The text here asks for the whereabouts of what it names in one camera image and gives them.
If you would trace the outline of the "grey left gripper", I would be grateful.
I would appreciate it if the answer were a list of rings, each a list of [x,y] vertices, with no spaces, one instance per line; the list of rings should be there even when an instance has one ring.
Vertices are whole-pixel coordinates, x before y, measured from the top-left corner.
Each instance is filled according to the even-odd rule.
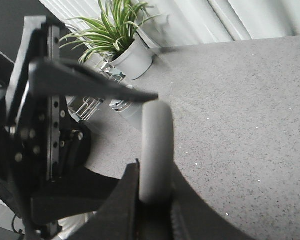
[[[40,189],[60,156],[61,132],[54,123],[65,99],[59,96],[158,99],[155,92],[129,89],[74,61],[51,60],[60,55],[64,27],[46,16],[26,16],[8,85],[0,89],[0,199],[22,219],[27,240],[50,239],[60,229],[52,222],[97,211],[120,181],[79,167]]]

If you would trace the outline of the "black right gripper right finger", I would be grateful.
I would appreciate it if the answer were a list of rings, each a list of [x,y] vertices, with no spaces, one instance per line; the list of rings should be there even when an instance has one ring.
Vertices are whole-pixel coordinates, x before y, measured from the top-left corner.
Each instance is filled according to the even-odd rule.
[[[191,187],[179,168],[172,172],[171,226],[175,240],[251,240],[215,212]]]

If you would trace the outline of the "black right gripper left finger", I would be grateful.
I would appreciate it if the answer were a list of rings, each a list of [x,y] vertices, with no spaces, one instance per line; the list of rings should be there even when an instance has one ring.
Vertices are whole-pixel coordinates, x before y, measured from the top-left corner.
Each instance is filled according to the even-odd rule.
[[[110,197],[73,240],[135,240],[140,164],[127,165]]]

